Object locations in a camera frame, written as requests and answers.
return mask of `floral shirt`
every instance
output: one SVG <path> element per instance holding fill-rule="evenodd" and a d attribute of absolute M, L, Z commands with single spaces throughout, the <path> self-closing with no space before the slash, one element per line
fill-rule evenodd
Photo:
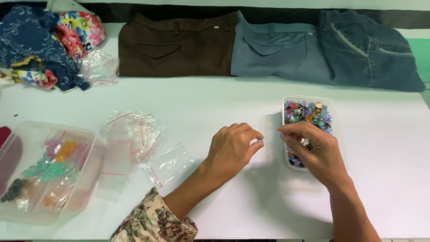
<path fill-rule="evenodd" d="M 197 235 L 189 218 L 180 221 L 154 187 L 111 236 L 111 242 L 191 242 Z"/>

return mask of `pocket flap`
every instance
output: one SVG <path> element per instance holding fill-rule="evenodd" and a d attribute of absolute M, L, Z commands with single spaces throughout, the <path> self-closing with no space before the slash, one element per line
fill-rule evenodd
<path fill-rule="evenodd" d="M 250 39 L 246 36 L 243 37 L 243 39 L 245 40 L 246 43 L 248 43 L 248 45 L 255 50 L 257 53 L 259 53 L 262 56 L 268 56 L 268 55 L 272 55 L 280 50 L 282 50 L 284 48 L 284 45 L 279 45 L 279 44 L 264 44 L 264 43 L 259 43 L 253 39 Z"/>
<path fill-rule="evenodd" d="M 136 49 L 149 57 L 159 58 L 166 56 L 177 49 L 179 49 L 180 44 L 163 44 L 163 45 L 153 45 L 153 44 L 136 44 Z"/>

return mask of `brown pants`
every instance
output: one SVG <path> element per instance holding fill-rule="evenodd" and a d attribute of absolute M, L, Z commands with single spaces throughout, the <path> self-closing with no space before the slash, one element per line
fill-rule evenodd
<path fill-rule="evenodd" d="M 236 13 L 152 21 L 136 14 L 118 39 L 120 76 L 230 76 Z"/>

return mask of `white table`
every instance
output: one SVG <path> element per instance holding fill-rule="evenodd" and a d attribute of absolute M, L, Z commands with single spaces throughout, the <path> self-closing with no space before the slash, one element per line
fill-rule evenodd
<path fill-rule="evenodd" d="M 117 55 L 120 28 L 106 25 L 104 51 Z M 13 129 L 33 120 L 98 130 L 114 110 L 149 111 L 200 163 L 219 128 L 247 122 L 264 134 L 266 146 L 191 212 L 197 238 L 331 238 L 327 190 L 309 173 L 282 163 L 276 127 L 285 94 L 335 102 L 349 174 L 382 238 L 430 238 L 430 110 L 418 93 L 272 77 L 121 78 L 115 86 L 68 94 L 16 85 L 0 91 L 0 125 Z M 184 178 L 160 193 L 168 194 Z M 93 195 L 85 211 L 54 226 L 0 222 L 0 239 L 108 239 L 149 188 L 136 174 L 118 203 Z"/>

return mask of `plastic container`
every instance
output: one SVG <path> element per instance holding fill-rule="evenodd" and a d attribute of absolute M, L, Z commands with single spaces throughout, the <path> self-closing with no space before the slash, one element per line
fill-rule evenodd
<path fill-rule="evenodd" d="M 13 144 L 19 139 L 22 149 L 14 149 Z M 14 169 L 0 171 L 0 187 L 9 188 L 13 181 L 23 178 L 23 172 L 46 155 L 48 144 L 64 144 L 65 141 L 77 143 L 77 148 L 64 160 L 64 163 L 69 162 L 76 167 L 72 179 L 65 175 L 33 182 L 36 176 L 25 177 L 25 186 L 28 186 L 21 189 L 20 196 L 0 203 L 1 220 L 48 225 L 85 209 L 97 182 L 105 151 L 105 144 L 90 130 L 32 121 L 18 124 L 0 149 L 1 163 L 10 162 L 8 157 L 16 157 L 17 162 L 11 166 Z"/>
<path fill-rule="evenodd" d="M 341 134 L 341 130 L 339 128 L 338 117 L 336 115 L 335 104 L 333 103 L 333 101 L 331 101 L 328 98 L 323 98 L 323 97 L 299 96 L 299 95 L 290 95 L 290 94 L 289 95 L 285 95 L 284 98 L 282 99 L 282 125 L 285 125 L 284 103 L 286 101 L 293 101 L 293 102 L 303 102 L 303 101 L 306 101 L 308 103 L 309 102 L 313 102 L 313 103 L 320 102 L 323 105 L 327 105 L 327 110 L 330 111 L 330 115 L 332 116 L 332 123 L 331 123 L 331 127 L 333 129 L 332 135 L 338 139 L 339 149 L 340 149 L 342 157 L 344 159 L 345 167 L 348 169 L 346 155 L 345 155 L 345 152 L 344 152 L 344 144 L 343 144 L 343 140 L 342 140 L 342 134 Z M 308 171 L 307 168 L 295 167 L 294 165 L 291 165 L 289 163 L 287 144 L 285 144 L 285 143 L 284 143 L 284 152 L 285 152 L 284 164 L 286 166 L 290 167 L 291 169 L 298 170 L 298 171 Z"/>

